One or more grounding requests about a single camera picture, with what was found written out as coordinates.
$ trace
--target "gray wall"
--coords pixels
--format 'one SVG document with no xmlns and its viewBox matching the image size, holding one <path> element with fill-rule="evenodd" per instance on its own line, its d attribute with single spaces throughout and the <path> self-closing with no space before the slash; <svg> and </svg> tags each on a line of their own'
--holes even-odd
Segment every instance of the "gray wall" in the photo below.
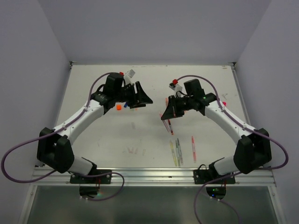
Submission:
<svg viewBox="0 0 299 224">
<path fill-rule="evenodd" d="M 36 0 L 0 1 L 0 157 L 10 147 L 53 126 L 68 77 L 68 60 Z M 37 144 L 6 163 L 10 175 L 30 179 Z M 0 223 L 17 222 L 27 184 L 0 174 Z"/>
<path fill-rule="evenodd" d="M 39 0 L 72 61 L 235 62 L 271 0 Z"/>
<path fill-rule="evenodd" d="M 265 127 L 290 155 L 274 171 L 279 198 L 289 224 L 299 223 L 299 1 L 272 0 L 237 62 L 237 74 L 249 117 Z M 284 161 L 272 145 L 273 165 Z"/>
</svg>

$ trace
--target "small red object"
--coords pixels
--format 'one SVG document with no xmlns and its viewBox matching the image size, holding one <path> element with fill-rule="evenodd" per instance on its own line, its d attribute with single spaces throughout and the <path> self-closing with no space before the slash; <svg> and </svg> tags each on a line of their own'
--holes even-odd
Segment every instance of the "small red object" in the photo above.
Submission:
<svg viewBox="0 0 299 224">
<path fill-rule="evenodd" d="M 176 79 L 174 79 L 174 80 L 172 81 L 172 83 L 173 83 L 174 85 L 176 85 L 176 84 L 178 84 L 178 81 L 177 81 Z"/>
</svg>

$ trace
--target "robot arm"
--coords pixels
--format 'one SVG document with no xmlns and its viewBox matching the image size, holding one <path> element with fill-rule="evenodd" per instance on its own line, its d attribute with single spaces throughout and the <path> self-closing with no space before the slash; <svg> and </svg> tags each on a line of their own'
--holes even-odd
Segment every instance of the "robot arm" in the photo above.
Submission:
<svg viewBox="0 0 299 224">
<path fill-rule="evenodd" d="M 48 138 L 39 140 L 37 159 L 52 167 L 60 173 L 72 172 L 82 175 L 96 174 L 96 165 L 91 161 L 75 156 L 72 144 L 76 138 L 96 119 L 106 114 L 115 106 L 116 102 L 126 102 L 130 108 L 144 107 L 153 101 L 143 91 L 139 82 L 133 84 L 131 78 L 134 71 L 126 75 L 111 73 L 107 76 L 103 91 L 101 86 L 94 92 L 87 102 L 64 123 L 53 129 L 44 128 L 40 136 L 53 133 L 55 130 L 65 128 Z"/>
<path fill-rule="evenodd" d="M 172 119 L 182 117 L 184 111 L 194 109 L 202 115 L 212 119 L 218 124 L 235 142 L 235 154 L 219 159 L 209 165 L 207 180 L 213 180 L 220 176 L 241 171 L 248 174 L 254 169 L 264 165 L 271 160 L 271 148 L 269 140 L 266 140 L 256 134 L 246 131 L 247 127 L 251 130 L 256 130 L 254 127 L 246 124 L 230 112 L 222 102 L 220 109 L 217 98 L 214 94 L 205 94 L 201 88 L 198 79 L 190 80 L 184 83 L 187 94 L 180 97 L 182 94 L 176 80 L 170 84 L 170 87 L 175 91 L 175 94 L 168 97 L 168 106 L 162 115 L 161 119 Z M 243 128 L 236 125 L 224 112 L 226 110 L 234 119 L 243 124 Z M 256 130 L 259 133 L 269 136 L 266 130 Z"/>
</svg>

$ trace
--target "yellow highlighter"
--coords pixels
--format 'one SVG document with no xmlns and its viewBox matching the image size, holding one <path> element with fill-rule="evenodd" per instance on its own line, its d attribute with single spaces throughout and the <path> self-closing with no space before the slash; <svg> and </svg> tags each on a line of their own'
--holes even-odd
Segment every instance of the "yellow highlighter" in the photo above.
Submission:
<svg viewBox="0 0 299 224">
<path fill-rule="evenodd" d="M 173 143 L 172 143 L 171 140 L 169 141 L 169 143 L 170 143 L 170 148 L 171 148 L 171 152 L 172 152 L 172 157 L 173 157 L 174 165 L 176 165 L 176 167 L 177 167 L 178 165 L 177 165 L 176 155 L 174 154 Z"/>
</svg>

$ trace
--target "black clamp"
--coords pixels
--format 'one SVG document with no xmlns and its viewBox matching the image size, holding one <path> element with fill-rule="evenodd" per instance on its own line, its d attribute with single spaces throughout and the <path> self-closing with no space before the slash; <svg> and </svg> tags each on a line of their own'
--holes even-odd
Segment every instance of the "black clamp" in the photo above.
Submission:
<svg viewBox="0 0 299 224">
<path fill-rule="evenodd" d="M 107 174 L 100 177 L 82 177 L 80 175 L 71 175 L 70 183 L 74 184 L 110 184 L 111 183 L 111 172 L 110 169 L 96 169 L 92 174 L 89 175 L 100 175 Z"/>
<path fill-rule="evenodd" d="M 193 178 L 194 178 L 194 183 L 195 184 L 205 184 L 209 181 L 227 176 L 229 174 L 226 175 L 218 175 L 218 176 L 213 176 L 212 172 L 210 169 L 200 169 L 200 167 L 198 169 L 193 170 Z M 213 184 L 222 184 L 224 181 L 226 181 L 226 184 L 235 184 L 235 177 L 229 177 L 229 178 L 225 178 L 219 181 L 214 182 Z"/>
</svg>

